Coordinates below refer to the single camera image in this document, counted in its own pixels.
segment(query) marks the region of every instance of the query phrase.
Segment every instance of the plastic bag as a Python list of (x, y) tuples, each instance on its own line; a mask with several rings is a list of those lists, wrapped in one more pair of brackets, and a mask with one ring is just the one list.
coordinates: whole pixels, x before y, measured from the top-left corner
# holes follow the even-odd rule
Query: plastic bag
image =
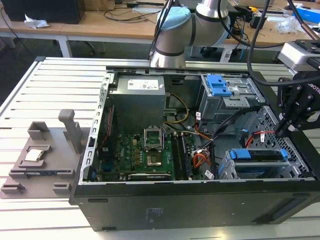
[(295, 33), (299, 22), (295, 16), (287, 17), (284, 21), (275, 25), (275, 30), (280, 34)]
[(46, 20), (35, 20), (28, 17), (27, 15), (24, 15), (24, 16), (25, 16), (24, 23), (30, 28), (37, 29), (37, 28), (49, 27), (49, 24), (47, 23)]

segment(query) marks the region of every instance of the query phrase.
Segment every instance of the blue plastic latch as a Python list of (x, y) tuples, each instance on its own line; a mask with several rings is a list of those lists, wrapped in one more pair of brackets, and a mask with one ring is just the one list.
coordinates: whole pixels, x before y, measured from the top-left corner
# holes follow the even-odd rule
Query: blue plastic latch
[(224, 164), (222, 163), (218, 169), (218, 175), (221, 173), (222, 169), (224, 169)]
[(238, 159), (251, 159), (248, 149), (232, 149)]
[(229, 154), (230, 154), (231, 159), (235, 159), (237, 157), (233, 150), (231, 150), (229, 152)]
[(227, 83), (222, 79), (221, 75), (208, 75), (207, 83), (214, 97), (229, 97), (232, 93), (227, 88)]
[(287, 151), (284, 150), (283, 148), (280, 149), (280, 153), (281, 153), (284, 160), (287, 160), (289, 158)]

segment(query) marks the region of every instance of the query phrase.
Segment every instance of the motherboard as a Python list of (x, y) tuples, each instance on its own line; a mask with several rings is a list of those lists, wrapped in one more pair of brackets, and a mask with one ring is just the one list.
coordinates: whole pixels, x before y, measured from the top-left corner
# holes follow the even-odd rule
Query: motherboard
[[(179, 161), (179, 147), (176, 136), (173, 133), (159, 135), (155, 132), (148, 134), (145, 140), (145, 133), (118, 134), (114, 149), (114, 157), (100, 155), (98, 169), (98, 181), (156, 181), (156, 180), (182, 180), (179, 178), (181, 172), (177, 161)], [(145, 145), (157, 145), (161, 142), (161, 149), (148, 149)], [(186, 158), (182, 159), (181, 165), (192, 167), (192, 151), (195, 150), (194, 137), (191, 134), (183, 136), (181, 148), (185, 148)]]

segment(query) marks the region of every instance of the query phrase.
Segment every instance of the power supply label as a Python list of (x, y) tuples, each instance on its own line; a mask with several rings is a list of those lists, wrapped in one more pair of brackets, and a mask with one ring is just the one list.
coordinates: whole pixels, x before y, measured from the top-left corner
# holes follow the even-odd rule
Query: power supply label
[(155, 79), (130, 79), (128, 90), (159, 90), (159, 83)]

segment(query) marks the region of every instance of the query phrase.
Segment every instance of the computer tower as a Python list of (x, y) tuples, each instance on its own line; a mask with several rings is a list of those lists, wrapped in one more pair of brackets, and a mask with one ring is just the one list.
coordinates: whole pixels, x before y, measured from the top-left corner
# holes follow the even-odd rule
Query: computer tower
[(84, 0), (2, 0), (11, 21), (24, 21), (25, 15), (48, 23), (78, 24), (85, 14)]

